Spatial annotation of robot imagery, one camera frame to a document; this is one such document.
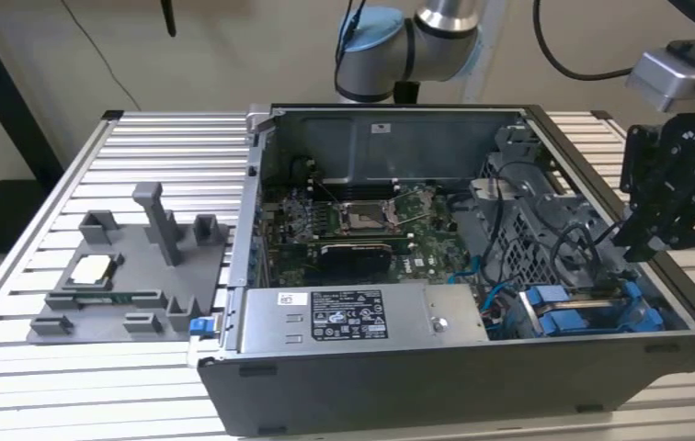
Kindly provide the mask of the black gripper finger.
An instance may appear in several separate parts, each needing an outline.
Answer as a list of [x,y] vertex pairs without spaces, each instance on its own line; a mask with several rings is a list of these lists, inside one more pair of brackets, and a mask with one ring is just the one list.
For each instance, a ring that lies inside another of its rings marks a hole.
[[695,174],[687,173],[680,180],[675,179],[672,182],[678,185],[678,190],[662,211],[662,229],[654,230],[655,235],[646,252],[626,250],[628,262],[647,262],[663,250],[695,247]]
[[662,229],[662,211],[678,190],[676,162],[676,150],[639,150],[624,159],[620,188],[630,196],[628,212],[612,242],[630,252],[646,252],[654,230]]

